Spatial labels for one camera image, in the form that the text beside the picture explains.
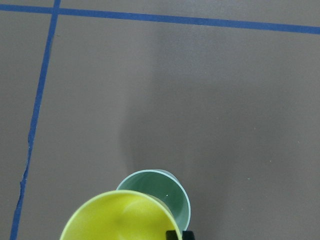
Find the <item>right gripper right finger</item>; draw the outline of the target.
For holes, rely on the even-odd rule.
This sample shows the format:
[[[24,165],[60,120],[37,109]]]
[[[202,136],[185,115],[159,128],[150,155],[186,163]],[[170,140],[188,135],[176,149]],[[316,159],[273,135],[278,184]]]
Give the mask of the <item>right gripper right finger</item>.
[[[182,239],[183,240],[195,240],[195,235],[193,231],[185,230],[182,232]]]

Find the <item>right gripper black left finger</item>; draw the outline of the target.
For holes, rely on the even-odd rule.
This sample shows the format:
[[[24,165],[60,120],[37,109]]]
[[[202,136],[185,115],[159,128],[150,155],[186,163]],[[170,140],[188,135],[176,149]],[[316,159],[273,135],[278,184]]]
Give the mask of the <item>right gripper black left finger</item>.
[[[178,235],[175,230],[168,230],[165,233],[166,240],[178,240]]]

